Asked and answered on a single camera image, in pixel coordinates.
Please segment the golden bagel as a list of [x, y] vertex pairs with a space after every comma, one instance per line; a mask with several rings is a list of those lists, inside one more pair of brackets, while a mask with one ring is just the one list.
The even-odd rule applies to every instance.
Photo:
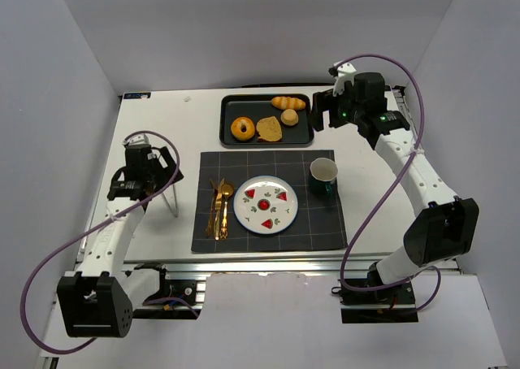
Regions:
[[232, 136], [238, 141], [249, 141], [255, 136], [256, 128], [249, 117], [238, 117], [231, 124]]

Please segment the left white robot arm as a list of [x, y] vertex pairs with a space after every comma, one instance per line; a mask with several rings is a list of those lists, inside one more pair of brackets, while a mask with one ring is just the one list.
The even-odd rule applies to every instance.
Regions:
[[73, 276], [58, 283], [58, 301], [70, 337], [124, 337], [133, 312], [160, 291], [159, 265], [124, 271], [124, 259], [148, 207], [147, 198], [182, 179], [166, 147], [127, 145], [125, 164], [112, 176], [107, 194], [107, 226], [97, 235]]

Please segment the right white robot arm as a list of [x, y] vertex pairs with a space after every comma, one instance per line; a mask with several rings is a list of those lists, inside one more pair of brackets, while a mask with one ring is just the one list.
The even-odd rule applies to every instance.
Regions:
[[328, 112], [332, 128], [355, 125], [391, 168], [415, 215], [402, 247], [370, 267], [365, 286], [356, 288], [346, 280], [341, 285], [359, 293], [392, 289], [441, 261], [468, 253], [479, 207], [472, 198], [460, 198], [441, 180], [420, 150], [418, 135], [409, 122], [399, 111], [388, 109], [383, 76], [353, 70], [331, 74], [335, 78], [333, 88], [313, 96], [310, 125], [322, 131], [323, 112]]

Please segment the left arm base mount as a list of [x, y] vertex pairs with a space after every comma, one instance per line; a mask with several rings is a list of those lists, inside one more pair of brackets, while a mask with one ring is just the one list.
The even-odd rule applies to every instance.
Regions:
[[197, 280], [167, 269], [162, 263], [125, 265], [118, 282], [132, 304], [134, 319], [197, 319]]

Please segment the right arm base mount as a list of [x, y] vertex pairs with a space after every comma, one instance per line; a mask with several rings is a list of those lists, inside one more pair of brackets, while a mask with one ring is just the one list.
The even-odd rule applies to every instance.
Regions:
[[339, 284], [331, 294], [339, 298], [343, 324], [418, 322], [410, 282], [374, 292], [352, 291]]

